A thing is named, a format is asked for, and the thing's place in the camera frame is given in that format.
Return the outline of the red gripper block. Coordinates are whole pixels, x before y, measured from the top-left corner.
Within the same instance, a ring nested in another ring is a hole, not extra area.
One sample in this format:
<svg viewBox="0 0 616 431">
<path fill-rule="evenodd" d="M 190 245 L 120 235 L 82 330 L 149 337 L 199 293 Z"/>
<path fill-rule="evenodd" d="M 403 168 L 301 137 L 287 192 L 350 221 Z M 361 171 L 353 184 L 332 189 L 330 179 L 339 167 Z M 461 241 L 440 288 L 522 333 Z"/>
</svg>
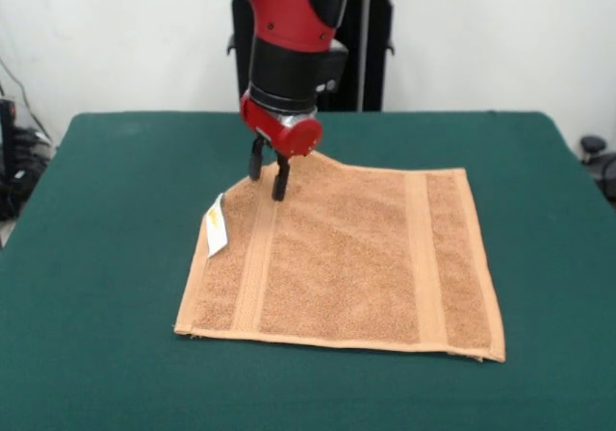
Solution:
<svg viewBox="0 0 616 431">
<path fill-rule="evenodd" d="M 289 159 L 309 155 L 321 142 L 322 126 L 315 112 L 279 114 L 258 105 L 246 91 L 240 101 L 240 114 L 245 124 L 258 137 L 252 143 L 248 175 L 252 181 L 261 177 L 265 139 L 279 153 L 278 172 L 274 177 L 271 197 L 283 201 L 290 173 Z"/>
</svg>

